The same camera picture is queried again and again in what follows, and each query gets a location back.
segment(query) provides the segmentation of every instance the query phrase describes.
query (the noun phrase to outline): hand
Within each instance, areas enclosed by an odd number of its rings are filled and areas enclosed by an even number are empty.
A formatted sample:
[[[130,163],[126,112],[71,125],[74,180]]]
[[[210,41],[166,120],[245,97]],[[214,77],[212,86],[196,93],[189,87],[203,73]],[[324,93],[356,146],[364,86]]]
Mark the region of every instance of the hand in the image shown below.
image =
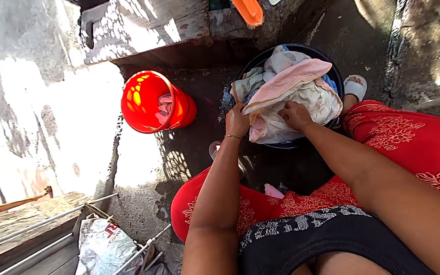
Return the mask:
[[[287,101],[284,104],[284,109],[280,110],[278,115],[283,117],[289,127],[299,132],[303,132],[307,125],[313,123],[309,110],[303,104],[294,101]]]
[[[249,129],[249,116],[242,115],[242,109],[244,107],[245,104],[239,102],[228,112],[225,120],[225,134],[231,134],[241,138],[247,133]]]

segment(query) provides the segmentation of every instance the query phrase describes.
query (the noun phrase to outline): red bucket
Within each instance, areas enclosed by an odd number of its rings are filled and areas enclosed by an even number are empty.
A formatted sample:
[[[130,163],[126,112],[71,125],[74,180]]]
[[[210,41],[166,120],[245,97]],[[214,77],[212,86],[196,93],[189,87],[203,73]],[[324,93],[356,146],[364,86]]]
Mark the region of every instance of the red bucket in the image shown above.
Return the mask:
[[[167,94],[171,94],[171,97],[166,97],[170,102],[168,115],[159,110],[159,98]],[[121,105],[125,121],[144,134],[186,127],[196,117],[193,99],[154,71],[138,72],[125,83]]]

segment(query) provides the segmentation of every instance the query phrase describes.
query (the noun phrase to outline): red floral pants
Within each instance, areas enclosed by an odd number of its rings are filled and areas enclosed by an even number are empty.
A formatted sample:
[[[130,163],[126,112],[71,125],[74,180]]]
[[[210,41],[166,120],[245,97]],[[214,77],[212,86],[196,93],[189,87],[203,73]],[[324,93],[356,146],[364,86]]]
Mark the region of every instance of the red floral pants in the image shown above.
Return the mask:
[[[397,111],[374,100],[354,105],[345,115],[344,128],[352,137],[372,147],[440,191],[440,118]],[[171,205],[171,220],[176,235],[186,240],[191,214],[199,190],[210,168],[188,180]],[[309,196],[291,191],[282,199],[267,196],[240,185],[239,236],[255,223],[302,215],[336,205],[361,207],[351,189],[339,177]]]

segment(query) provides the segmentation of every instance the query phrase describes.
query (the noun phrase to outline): white slipper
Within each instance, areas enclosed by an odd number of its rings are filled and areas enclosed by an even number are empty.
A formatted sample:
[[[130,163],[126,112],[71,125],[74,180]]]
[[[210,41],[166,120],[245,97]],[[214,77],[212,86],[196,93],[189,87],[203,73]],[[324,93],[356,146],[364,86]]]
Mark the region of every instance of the white slipper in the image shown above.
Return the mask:
[[[220,145],[222,144],[221,141],[213,141],[212,144],[208,147],[208,153],[210,154],[210,157],[215,160],[215,157],[217,156],[218,150],[220,149]],[[245,175],[244,168],[242,168],[241,164],[239,163],[239,179],[241,180]]]
[[[213,141],[212,144],[210,144],[210,147],[208,147],[208,153],[210,154],[213,160],[215,160],[215,157],[217,156],[221,144],[222,144],[221,141]]]
[[[359,84],[354,81],[349,81],[349,79],[351,79],[352,77],[360,79],[362,84]],[[363,100],[367,89],[368,89],[368,83],[366,82],[366,79],[364,79],[359,74],[351,74],[344,80],[345,94],[351,94],[356,96],[358,102]]]

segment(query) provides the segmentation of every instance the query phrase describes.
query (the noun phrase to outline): brown cloth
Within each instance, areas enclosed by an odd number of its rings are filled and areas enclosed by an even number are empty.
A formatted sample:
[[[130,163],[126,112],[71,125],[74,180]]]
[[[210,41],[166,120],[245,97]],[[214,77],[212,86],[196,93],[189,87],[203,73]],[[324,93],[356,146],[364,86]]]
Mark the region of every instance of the brown cloth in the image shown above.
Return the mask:
[[[3,203],[3,204],[0,204],[0,213],[3,212],[3,211],[6,211],[8,209],[15,208],[15,207],[20,206],[20,205],[25,204],[25,203],[34,202],[34,201],[38,200],[39,198],[44,197],[47,194],[51,198],[54,196],[54,194],[52,192],[52,187],[51,186],[45,187],[44,191],[42,193],[40,193],[39,195],[37,195],[37,196],[29,197],[29,198],[26,198],[24,200],[13,202],[13,203]]]

